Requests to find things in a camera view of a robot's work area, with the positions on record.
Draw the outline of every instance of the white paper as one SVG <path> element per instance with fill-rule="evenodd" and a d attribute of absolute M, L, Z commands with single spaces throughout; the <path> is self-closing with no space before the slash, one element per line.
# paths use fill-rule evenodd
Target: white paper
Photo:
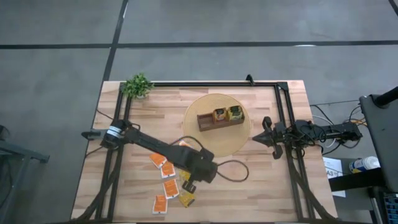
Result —
<path fill-rule="evenodd" d="M 343 170 L 341 169 L 341 161 L 339 159 L 330 159 L 324 157 L 323 163 L 325 164 L 326 173 L 328 174 L 328 179 L 343 175 L 342 173 Z M 332 194 L 338 197 L 346 197 L 346 192 L 344 190 L 332 192 Z"/>

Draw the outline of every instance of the wooden table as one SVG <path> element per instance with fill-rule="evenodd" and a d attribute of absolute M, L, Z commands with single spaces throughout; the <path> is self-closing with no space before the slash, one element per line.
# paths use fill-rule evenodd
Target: wooden table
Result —
<path fill-rule="evenodd" d="M 303 81 L 288 81 L 296 119 L 312 119 Z M 119 82 L 104 82 L 98 109 L 113 116 Z M 253 137 L 263 128 L 261 121 L 270 116 L 279 120 L 275 92 L 270 87 L 159 87 L 144 100 L 134 100 L 129 119 L 141 125 L 144 133 L 165 142 L 183 135 L 182 120 L 190 104 L 208 93 L 224 93 L 239 100 L 249 113 Z M 99 113 L 93 127 L 108 129 L 111 120 Z M 88 152 L 96 149 L 100 141 L 89 143 Z M 305 149 L 310 188 L 327 209 L 336 217 L 335 204 L 330 191 L 322 155 L 318 147 Z M 149 160 L 150 151 L 136 145 L 126 145 L 116 199 L 115 222 L 275 222 L 297 221 L 290 185 L 286 154 L 274 160 L 272 148 L 248 139 L 246 145 L 232 156 L 215 158 L 215 162 L 230 159 L 243 161 L 250 170 L 247 181 L 232 183 L 216 176 L 211 184 L 197 183 L 196 201 L 184 208 L 177 198 L 169 200 L 166 215 L 152 215 L 155 195 L 162 194 L 160 171 Z M 101 185 L 106 150 L 86 158 L 72 218 L 78 217 L 91 203 Z M 239 164 L 219 168 L 231 178 L 244 176 Z M 301 194 L 304 214 L 304 199 Z"/>

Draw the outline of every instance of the orange tea packet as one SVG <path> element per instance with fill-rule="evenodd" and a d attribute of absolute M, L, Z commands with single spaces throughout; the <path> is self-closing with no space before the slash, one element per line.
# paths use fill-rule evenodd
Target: orange tea packet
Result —
<path fill-rule="evenodd" d="M 166 214 L 167 199 L 164 195 L 156 195 L 152 214 Z"/>
<path fill-rule="evenodd" d="M 158 154 L 158 153 L 153 153 L 149 156 L 150 160 L 155 164 L 155 166 L 160 169 L 163 164 L 167 162 L 166 157 Z"/>
<path fill-rule="evenodd" d="M 177 181 L 175 181 L 175 179 L 164 182 L 163 189 L 167 199 L 174 198 L 179 194 Z"/>
<path fill-rule="evenodd" d="M 168 178 L 175 176 L 174 165 L 167 161 L 161 168 L 160 173 L 162 173 L 162 178 Z"/>

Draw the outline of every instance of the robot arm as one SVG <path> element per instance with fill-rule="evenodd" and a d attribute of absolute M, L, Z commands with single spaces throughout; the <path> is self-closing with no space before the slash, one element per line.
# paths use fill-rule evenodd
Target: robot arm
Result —
<path fill-rule="evenodd" d="M 204 147 L 196 151 L 188 146 L 170 145 L 141 132 L 132 123 L 125 120 L 113 121 L 104 135 L 101 146 L 107 149 L 117 149 L 122 144 L 137 144 L 141 147 L 159 153 L 174 164 L 175 167 L 183 169 L 191 176 L 185 181 L 182 188 L 194 193 L 196 187 L 193 181 L 211 183 L 217 173 L 218 165 L 212 162 L 214 154 Z"/>

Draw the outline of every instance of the green plant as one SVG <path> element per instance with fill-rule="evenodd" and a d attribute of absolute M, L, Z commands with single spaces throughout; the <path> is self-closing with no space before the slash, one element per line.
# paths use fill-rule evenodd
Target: green plant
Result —
<path fill-rule="evenodd" d="M 154 84 L 148 81 L 144 73 L 140 72 L 132 79 L 127 80 L 122 88 L 123 94 L 134 99 L 138 96 L 145 97 L 146 94 L 154 87 Z"/>

